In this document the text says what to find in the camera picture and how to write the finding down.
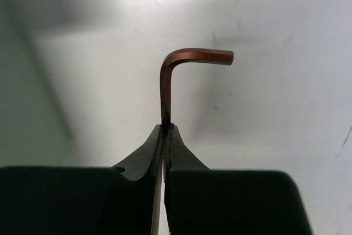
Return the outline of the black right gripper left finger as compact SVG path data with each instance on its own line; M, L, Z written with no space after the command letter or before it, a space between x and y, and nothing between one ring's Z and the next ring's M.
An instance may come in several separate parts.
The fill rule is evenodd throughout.
M2 167L1 234L157 234L161 136L112 167Z

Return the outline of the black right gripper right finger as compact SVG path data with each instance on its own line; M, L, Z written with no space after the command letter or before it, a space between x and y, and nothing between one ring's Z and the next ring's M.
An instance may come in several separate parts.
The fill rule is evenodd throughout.
M164 204L171 234L311 234L299 190L282 171L212 170L172 125Z

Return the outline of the copper hex key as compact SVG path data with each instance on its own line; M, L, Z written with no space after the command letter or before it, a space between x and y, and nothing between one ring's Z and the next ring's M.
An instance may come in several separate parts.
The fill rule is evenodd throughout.
M206 63L231 65L234 53L225 50L213 50L205 48L183 48L168 54L159 74L160 100L161 100L161 126L163 135L168 135L171 126L171 87L173 69L183 63Z

